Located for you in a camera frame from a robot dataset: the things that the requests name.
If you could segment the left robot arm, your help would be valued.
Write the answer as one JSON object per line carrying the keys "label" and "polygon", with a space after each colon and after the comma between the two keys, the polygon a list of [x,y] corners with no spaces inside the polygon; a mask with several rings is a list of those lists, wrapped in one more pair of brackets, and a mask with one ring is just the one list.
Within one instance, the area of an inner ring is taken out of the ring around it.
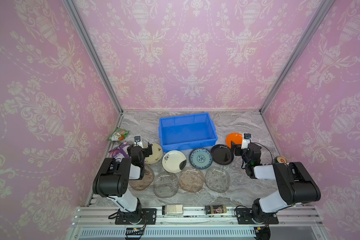
{"label": "left robot arm", "polygon": [[125,158],[105,158],[93,181],[93,193],[111,199],[128,217],[142,214],[140,200],[128,189],[129,181],[142,180],[145,175],[145,158],[153,154],[152,144],[146,148],[132,145]]}

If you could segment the orange plastic plate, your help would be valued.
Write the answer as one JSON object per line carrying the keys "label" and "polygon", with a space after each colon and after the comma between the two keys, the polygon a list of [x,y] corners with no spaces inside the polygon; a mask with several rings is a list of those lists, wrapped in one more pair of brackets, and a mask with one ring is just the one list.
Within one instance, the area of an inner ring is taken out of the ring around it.
{"label": "orange plastic plate", "polygon": [[232,142],[235,144],[235,145],[239,145],[241,146],[242,145],[242,142],[243,142],[243,135],[242,134],[239,134],[239,133],[231,133],[229,134],[227,137],[226,137],[226,144],[229,148],[232,147]]}

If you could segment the black round plate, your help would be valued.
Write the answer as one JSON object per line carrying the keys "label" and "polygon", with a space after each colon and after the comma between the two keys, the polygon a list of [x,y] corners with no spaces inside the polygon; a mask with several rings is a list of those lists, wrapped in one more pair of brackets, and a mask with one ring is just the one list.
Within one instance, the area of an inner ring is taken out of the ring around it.
{"label": "black round plate", "polygon": [[211,154],[213,157],[213,161],[219,165],[230,165],[234,161],[234,153],[232,150],[222,144],[218,144],[212,147]]}

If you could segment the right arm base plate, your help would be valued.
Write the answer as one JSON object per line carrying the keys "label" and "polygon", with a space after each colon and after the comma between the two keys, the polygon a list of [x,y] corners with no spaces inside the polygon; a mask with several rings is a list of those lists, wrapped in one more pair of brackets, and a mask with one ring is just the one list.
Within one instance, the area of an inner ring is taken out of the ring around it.
{"label": "right arm base plate", "polygon": [[234,209],[234,216],[239,225],[277,225],[279,220],[276,213],[263,213],[261,210],[249,209],[244,206],[237,206]]}

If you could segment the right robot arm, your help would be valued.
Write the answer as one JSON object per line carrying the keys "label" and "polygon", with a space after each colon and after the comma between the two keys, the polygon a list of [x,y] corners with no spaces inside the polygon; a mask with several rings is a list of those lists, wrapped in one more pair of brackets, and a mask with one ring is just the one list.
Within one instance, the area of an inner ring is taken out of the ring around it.
{"label": "right robot arm", "polygon": [[277,191],[257,199],[252,205],[252,218],[256,222],[264,222],[283,209],[295,204],[317,202],[321,199],[321,191],[301,162],[261,163],[261,146],[255,143],[244,147],[231,142],[232,152],[241,156],[242,167],[251,179],[275,180]]}

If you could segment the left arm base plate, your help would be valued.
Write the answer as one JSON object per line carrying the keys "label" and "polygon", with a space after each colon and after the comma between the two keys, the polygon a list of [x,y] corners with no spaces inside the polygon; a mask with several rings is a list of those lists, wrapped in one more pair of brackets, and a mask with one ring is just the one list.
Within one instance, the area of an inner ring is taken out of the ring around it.
{"label": "left arm base plate", "polygon": [[157,209],[137,209],[134,212],[117,211],[116,225],[155,225]]}

